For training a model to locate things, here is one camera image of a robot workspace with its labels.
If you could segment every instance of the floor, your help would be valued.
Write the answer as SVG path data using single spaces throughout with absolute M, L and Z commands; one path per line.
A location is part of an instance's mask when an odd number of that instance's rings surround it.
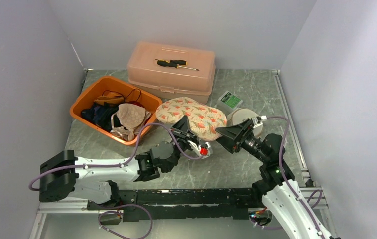
M 89 71 L 83 90 L 103 75 L 115 76 L 128 81 L 126 70 Z M 212 94 L 207 105 L 214 106 L 226 90 L 243 99 L 243 108 L 254 110 L 259 115 L 285 115 L 281 94 L 270 70 L 225 70 L 218 69 Z M 264 124 L 263 136 L 269 133 L 283 133 L 286 123 L 268 120 Z M 153 128 L 143 139 L 139 153 L 146 152 L 158 142 L 169 141 L 167 132 Z M 244 150 L 230 154 L 219 144 L 212 142 L 213 154 L 205 160 L 190 161 L 182 157 L 177 167 L 170 173 L 161 173 L 160 178 L 149 182 L 120 183 L 120 189 L 176 189 L 176 188 L 232 188 L 251 187 L 261 179 L 259 167 L 262 163 Z M 300 186 L 304 186 L 299 158 L 295 145 L 288 134 L 285 143 L 284 160 L 293 171 Z M 127 147 L 105 137 L 86 125 L 74 120 L 66 144 L 66 149 L 75 150 L 76 156 L 95 159 L 129 157 L 133 147 Z

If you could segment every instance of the marble surface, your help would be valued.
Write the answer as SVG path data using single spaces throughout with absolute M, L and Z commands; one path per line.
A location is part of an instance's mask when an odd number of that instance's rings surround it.
M 128 80 L 126 70 L 89 71 L 83 90 L 103 75 Z M 281 95 L 270 70 L 224 70 L 217 69 L 212 94 L 207 105 L 214 106 L 226 90 L 242 98 L 243 108 L 254 110 L 259 115 L 285 115 Z M 262 136 L 269 133 L 283 134 L 286 122 L 268 120 L 264 123 Z M 170 141 L 167 132 L 154 127 L 143 138 L 138 153 L 146 152 L 161 141 Z M 191 161 L 181 157 L 178 166 L 170 173 L 161 173 L 160 178 L 149 182 L 124 182 L 120 189 L 177 189 L 177 188 L 231 188 L 251 187 L 261 179 L 259 167 L 262 163 L 244 150 L 230 154 L 216 142 L 211 143 L 213 154 L 204 159 Z M 284 159 L 296 176 L 300 186 L 304 186 L 299 159 L 290 134 L 285 143 Z M 76 156 L 98 159 L 129 157 L 133 147 L 105 137 L 86 125 L 73 120 L 66 149 L 73 149 Z

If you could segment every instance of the red button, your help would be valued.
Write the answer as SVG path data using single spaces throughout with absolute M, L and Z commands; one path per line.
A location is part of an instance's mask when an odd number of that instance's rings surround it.
M 206 156 L 206 155 L 207 155 L 207 149 L 202 148 L 202 149 L 200 150 L 200 154 L 203 155 L 203 156 Z

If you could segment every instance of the orange basket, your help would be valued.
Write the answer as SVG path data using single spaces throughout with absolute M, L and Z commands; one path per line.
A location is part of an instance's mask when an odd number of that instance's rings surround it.
M 80 96 L 76 99 L 74 104 L 70 108 L 70 114 L 73 118 L 76 120 L 82 122 L 83 124 L 87 125 L 88 127 L 96 130 L 97 132 L 113 139 L 118 142 L 120 142 L 123 145 L 127 146 L 132 146 L 135 145 L 137 142 L 138 137 L 142 137 L 145 135 L 151 127 L 146 128 L 141 135 L 138 135 L 135 137 L 134 140 L 132 141 L 125 141 L 122 140 L 109 132 L 104 131 L 103 129 L 97 127 L 96 125 L 88 122 L 87 120 L 83 119 L 81 117 L 81 111 L 83 109 L 88 109 L 93 105 L 94 100 L 103 94 L 105 90 L 110 90 L 110 91 L 116 91 L 124 96 L 128 95 L 133 89 L 138 89 L 137 87 L 131 85 L 130 83 L 124 82 L 116 77 L 113 76 L 102 76 L 99 78 L 95 83 L 90 85 L 88 88 L 86 88 Z M 133 101 L 136 100 L 138 97 L 137 92 L 133 92 L 130 96 L 127 97 L 127 101 Z M 149 92 L 146 92 L 144 90 L 141 90 L 141 96 L 138 99 L 138 102 L 140 102 L 146 110 L 150 111 L 152 113 L 150 119 L 146 122 L 148 123 L 153 123 L 156 121 L 156 114 L 155 111 L 159 105 L 162 104 L 162 100 L 150 94 Z

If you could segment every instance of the gray wall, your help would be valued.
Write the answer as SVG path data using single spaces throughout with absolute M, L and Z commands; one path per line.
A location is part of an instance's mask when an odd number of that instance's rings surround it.
M 49 0 L 83 62 L 124 69 L 140 40 L 216 52 L 218 68 L 280 69 L 315 0 Z
M 82 75 L 47 2 L 0 0 L 0 239 L 29 237 L 38 193 L 27 185 L 63 150 Z
M 317 1 L 281 69 L 342 238 L 377 238 L 377 0 Z

